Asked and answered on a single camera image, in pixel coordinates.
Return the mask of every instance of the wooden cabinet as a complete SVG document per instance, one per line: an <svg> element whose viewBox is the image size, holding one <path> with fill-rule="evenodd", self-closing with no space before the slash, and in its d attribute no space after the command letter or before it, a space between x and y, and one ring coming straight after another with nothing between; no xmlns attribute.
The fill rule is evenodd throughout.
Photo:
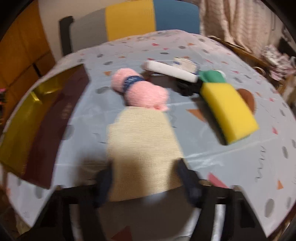
<svg viewBox="0 0 296 241"><path fill-rule="evenodd" d="M28 89L54 65L39 16L38 0L34 0L0 41L0 88L7 89L4 122Z"/></svg>

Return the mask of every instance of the pink yarn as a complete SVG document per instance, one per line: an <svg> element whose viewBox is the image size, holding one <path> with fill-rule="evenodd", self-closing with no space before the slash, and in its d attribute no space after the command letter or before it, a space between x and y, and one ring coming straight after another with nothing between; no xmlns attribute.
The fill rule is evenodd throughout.
<svg viewBox="0 0 296 241"><path fill-rule="evenodd" d="M111 87L123 92L124 81L129 76L141 76L132 69L119 69L112 76ZM168 100L168 91L158 85L148 81L138 81L134 83L125 93L125 98L131 106L145 107L160 111L168 110L166 102Z"/></svg>

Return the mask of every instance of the tablecloth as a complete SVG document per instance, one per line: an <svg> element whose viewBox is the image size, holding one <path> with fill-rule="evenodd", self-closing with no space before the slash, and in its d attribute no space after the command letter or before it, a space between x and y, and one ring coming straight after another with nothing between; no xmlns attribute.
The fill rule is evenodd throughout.
<svg viewBox="0 0 296 241"><path fill-rule="evenodd" d="M145 60L169 64L174 57L191 59L201 70L222 70L236 89L249 90L255 98L255 118L260 126L249 137L223 145L197 94L181 96L174 79L153 78L153 83L169 91L167 115L189 167L217 185L240 185L266 235L282 222L296 199L296 123L292 112L273 86L233 52L204 36L170 30L67 55L31 88L82 63L90 78L60 143L51 190L8 175L9 199L27 224L34 224L55 185L72 187L90 182L105 167L106 127L125 108L123 97L110 88L111 75L126 67L141 72ZM109 240L179 240L191 235L199 210L187 203L180 187L144 198L108 202L99 214Z"/></svg>

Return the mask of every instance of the yellow sponge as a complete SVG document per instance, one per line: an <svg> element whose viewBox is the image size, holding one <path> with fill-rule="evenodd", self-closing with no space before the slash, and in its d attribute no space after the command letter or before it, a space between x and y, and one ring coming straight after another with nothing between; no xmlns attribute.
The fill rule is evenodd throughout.
<svg viewBox="0 0 296 241"><path fill-rule="evenodd" d="M211 108L228 144L259 129L251 110L230 84L203 83L200 94Z"/></svg>

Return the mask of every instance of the beige cloth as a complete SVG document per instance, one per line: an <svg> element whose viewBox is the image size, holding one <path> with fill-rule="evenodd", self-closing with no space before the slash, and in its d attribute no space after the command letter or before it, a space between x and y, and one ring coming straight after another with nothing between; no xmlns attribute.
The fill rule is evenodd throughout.
<svg viewBox="0 0 296 241"><path fill-rule="evenodd" d="M200 32L237 44L260 57L278 45L283 23L260 0L185 0L200 8Z"/></svg>
<svg viewBox="0 0 296 241"><path fill-rule="evenodd" d="M148 196L181 186L175 161L183 153L163 112L127 107L108 127L107 155L113 162L110 201Z"/></svg>

